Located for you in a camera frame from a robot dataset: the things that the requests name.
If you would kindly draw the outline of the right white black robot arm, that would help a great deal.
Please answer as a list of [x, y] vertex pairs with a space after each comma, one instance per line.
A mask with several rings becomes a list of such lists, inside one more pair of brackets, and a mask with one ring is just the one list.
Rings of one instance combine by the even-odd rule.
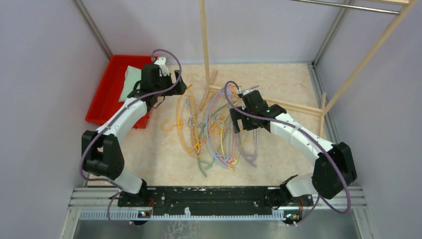
[[243, 105], [230, 109], [236, 133], [263, 128], [286, 140], [314, 166], [312, 173], [291, 176], [280, 185], [284, 204], [293, 205], [300, 196], [311, 194], [332, 199], [357, 179], [352, 151], [346, 143], [335, 144], [314, 134], [283, 107], [269, 106], [258, 90], [238, 91], [238, 96]]

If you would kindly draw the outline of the blue hanger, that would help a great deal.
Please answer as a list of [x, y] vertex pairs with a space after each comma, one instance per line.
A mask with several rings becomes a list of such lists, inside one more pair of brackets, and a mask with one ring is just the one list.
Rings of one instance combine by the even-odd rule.
[[216, 153], [216, 151], [213, 147], [212, 139], [211, 139], [211, 109], [212, 109], [216, 99], [220, 96], [223, 96], [224, 93], [226, 93], [226, 92], [227, 92], [227, 90], [225, 90], [224, 88], [219, 89], [214, 94], [214, 96], [212, 96], [211, 102], [208, 106], [208, 109], [206, 110], [206, 139], [207, 139], [207, 144], [208, 144], [208, 147], [209, 147], [209, 150], [210, 150], [210, 153], [212, 155], [213, 160], [215, 162], [217, 162], [224, 169], [229, 168], [228, 163], [225, 161], [226, 159], [229, 160], [229, 156], [221, 155], [221, 154]]

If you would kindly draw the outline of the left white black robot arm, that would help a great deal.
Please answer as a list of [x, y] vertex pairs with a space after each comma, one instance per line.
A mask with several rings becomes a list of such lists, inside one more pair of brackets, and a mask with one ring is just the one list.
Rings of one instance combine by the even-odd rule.
[[122, 107], [96, 130], [86, 130], [82, 135], [80, 172], [96, 176], [97, 181], [109, 181], [122, 192], [129, 194], [137, 206], [149, 200], [147, 183], [125, 167], [120, 143], [131, 128], [157, 103], [159, 97], [182, 95], [187, 85], [180, 69], [174, 72], [172, 81], [165, 63], [145, 64], [142, 69], [128, 67], [127, 80], [133, 80], [132, 90]]

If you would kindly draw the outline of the light yellow hanger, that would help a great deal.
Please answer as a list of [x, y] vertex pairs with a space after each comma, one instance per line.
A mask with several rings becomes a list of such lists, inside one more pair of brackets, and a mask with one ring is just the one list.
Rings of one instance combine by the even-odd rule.
[[236, 147], [235, 147], [235, 141], [234, 141], [235, 133], [232, 128], [232, 123], [230, 123], [230, 113], [229, 113], [230, 106], [226, 105], [225, 109], [226, 109], [226, 115], [228, 115], [228, 120], [225, 123], [225, 128], [226, 129], [228, 128], [229, 132], [224, 133], [224, 134], [219, 134], [220, 136], [219, 149], [220, 149], [221, 155], [229, 156], [229, 160], [227, 160], [227, 163], [229, 165], [229, 170], [234, 172], [234, 166], [238, 162], [238, 156], [235, 156], [235, 153], [236, 153]]

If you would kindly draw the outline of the pink hanger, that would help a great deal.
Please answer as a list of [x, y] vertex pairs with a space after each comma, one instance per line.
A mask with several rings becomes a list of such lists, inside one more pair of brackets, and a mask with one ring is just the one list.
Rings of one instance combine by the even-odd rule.
[[207, 143], [213, 159], [223, 168], [233, 169], [235, 159], [230, 155], [231, 126], [228, 120], [230, 105], [221, 93], [217, 93], [211, 100], [207, 111]]

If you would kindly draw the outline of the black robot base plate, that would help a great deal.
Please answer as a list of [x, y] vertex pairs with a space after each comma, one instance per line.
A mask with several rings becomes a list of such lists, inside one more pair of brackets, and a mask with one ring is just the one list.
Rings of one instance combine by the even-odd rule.
[[146, 207], [154, 216], [266, 216], [282, 207], [313, 206], [311, 195], [286, 198], [280, 187], [154, 186], [138, 194], [122, 192], [119, 207]]

